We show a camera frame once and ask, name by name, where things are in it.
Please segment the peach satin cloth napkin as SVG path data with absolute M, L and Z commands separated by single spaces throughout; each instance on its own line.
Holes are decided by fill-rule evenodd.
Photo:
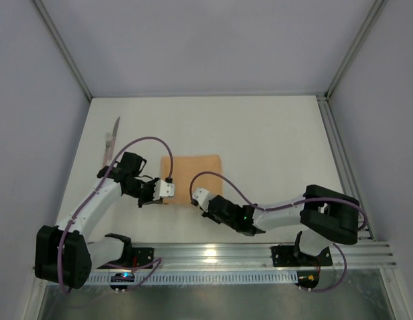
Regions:
M 219 155 L 178 156 L 173 157 L 172 179 L 175 195 L 164 198 L 164 204 L 190 205 L 190 183 L 195 175 L 204 171 L 222 174 L 222 161 Z M 202 175 L 195 179 L 193 191 L 201 187 L 215 195 L 223 194 L 223 181 L 214 175 Z

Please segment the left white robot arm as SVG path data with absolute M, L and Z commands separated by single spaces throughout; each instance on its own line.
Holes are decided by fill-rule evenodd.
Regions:
M 122 196 L 135 198 L 138 207 L 143 207 L 161 204 L 165 197 L 174 194 L 171 176 L 143 180 L 141 172 L 146 163 L 136 153 L 125 152 L 120 161 L 100 169 L 87 198 L 66 218 L 54 226 L 40 228 L 35 246 L 36 278 L 79 289 L 95 269 L 107 265 L 133 266 L 130 237 L 108 233 L 97 242 L 89 242 L 89 237 Z

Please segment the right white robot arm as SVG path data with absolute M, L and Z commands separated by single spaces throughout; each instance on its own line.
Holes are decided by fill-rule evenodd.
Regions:
M 317 265 L 319 256 L 329 245 L 355 245 L 361 209 L 359 202 L 347 195 L 319 185 L 309 185 L 306 191 L 278 205 L 237 205 L 220 195 L 196 188 L 192 204 L 203 217 L 224 224 L 246 236 L 293 225 L 304 225 L 292 247 L 292 256 L 302 266 Z

